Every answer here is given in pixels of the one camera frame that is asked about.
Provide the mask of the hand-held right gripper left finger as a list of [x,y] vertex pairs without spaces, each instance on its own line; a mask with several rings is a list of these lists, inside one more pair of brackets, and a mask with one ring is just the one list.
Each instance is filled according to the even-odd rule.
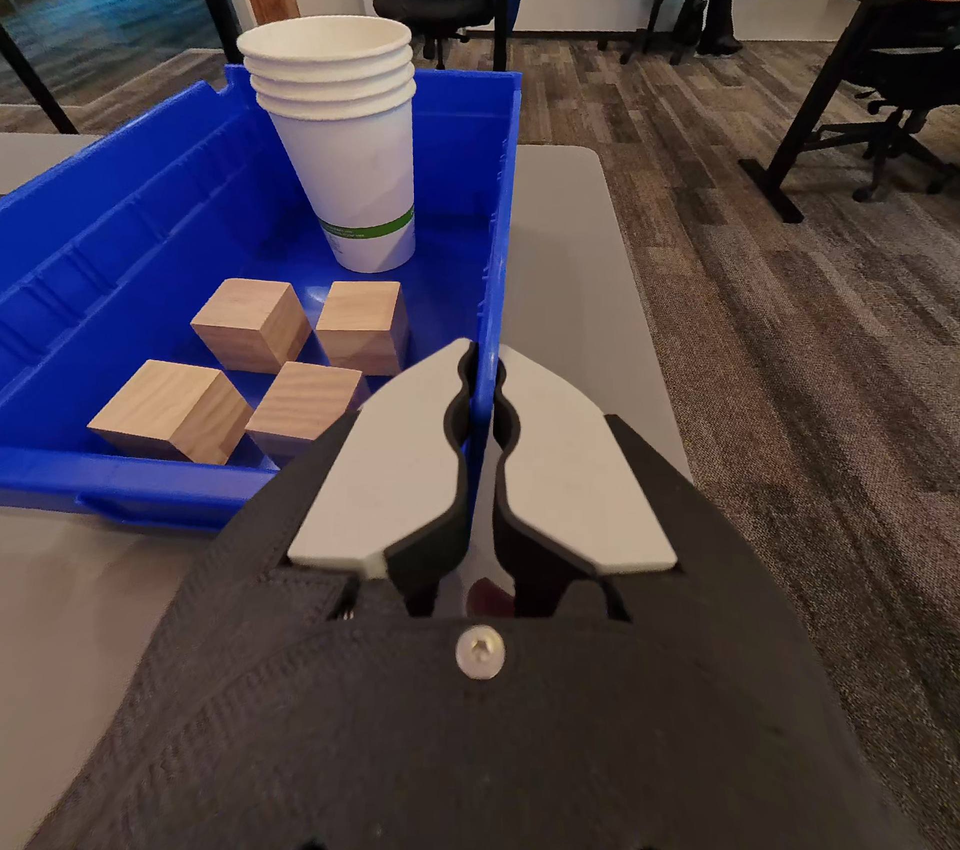
[[294,566],[389,580],[411,616],[433,615],[470,544],[476,358],[453,340],[366,401],[288,548]]

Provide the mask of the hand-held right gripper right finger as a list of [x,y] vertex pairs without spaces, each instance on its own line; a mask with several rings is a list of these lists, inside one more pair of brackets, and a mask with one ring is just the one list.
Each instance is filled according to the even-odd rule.
[[513,613],[552,616],[570,585],[674,570],[678,556],[606,414],[519,351],[500,349],[493,437],[496,558]]

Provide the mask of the wooden cube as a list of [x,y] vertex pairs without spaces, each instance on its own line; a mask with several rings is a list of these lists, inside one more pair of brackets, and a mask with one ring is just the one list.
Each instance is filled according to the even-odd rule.
[[223,281],[190,325],[225,369],[271,376],[312,334],[290,283],[246,278]]
[[282,468],[370,395],[366,376],[358,370],[287,362],[249,418],[246,434]]
[[397,281],[331,284],[314,334],[331,366],[394,377],[405,366],[410,323]]
[[220,369],[149,360],[87,428],[133,457],[224,465],[254,412]]

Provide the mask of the blue plastic bin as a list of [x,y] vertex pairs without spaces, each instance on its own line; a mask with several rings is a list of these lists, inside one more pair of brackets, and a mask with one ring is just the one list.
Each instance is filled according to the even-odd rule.
[[[339,266],[241,66],[2,198],[2,505],[216,533],[277,470],[132,458],[88,429],[147,360],[215,366],[190,322],[228,278],[292,285],[316,321]],[[517,73],[415,76],[407,361],[477,342],[469,437],[493,412],[522,111]]]

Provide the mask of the white paper cup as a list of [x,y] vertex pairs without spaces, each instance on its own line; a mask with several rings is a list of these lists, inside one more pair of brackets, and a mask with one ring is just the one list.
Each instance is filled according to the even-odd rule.
[[273,82],[329,85],[406,74],[413,67],[413,51],[405,45],[376,56],[330,61],[279,60],[247,54],[244,65],[252,75]]
[[307,103],[353,103],[388,96],[405,88],[414,71],[401,68],[398,75],[344,81],[291,81],[251,74],[249,81],[258,94]]
[[336,261],[379,273],[416,249],[412,100],[416,83],[351,101],[257,92]]
[[246,67],[261,76],[368,76],[412,60],[405,24],[366,15],[291,18],[250,29],[237,39]]

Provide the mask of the black metal bar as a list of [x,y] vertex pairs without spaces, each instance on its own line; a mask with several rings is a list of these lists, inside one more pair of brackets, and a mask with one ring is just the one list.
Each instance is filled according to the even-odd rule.
[[0,33],[1,53],[6,60],[6,64],[9,65],[19,81],[32,96],[34,102],[40,107],[58,132],[61,134],[78,135],[77,127],[58,104],[49,88],[37,74],[23,52],[21,52],[18,44],[7,32],[4,25],[1,25]]

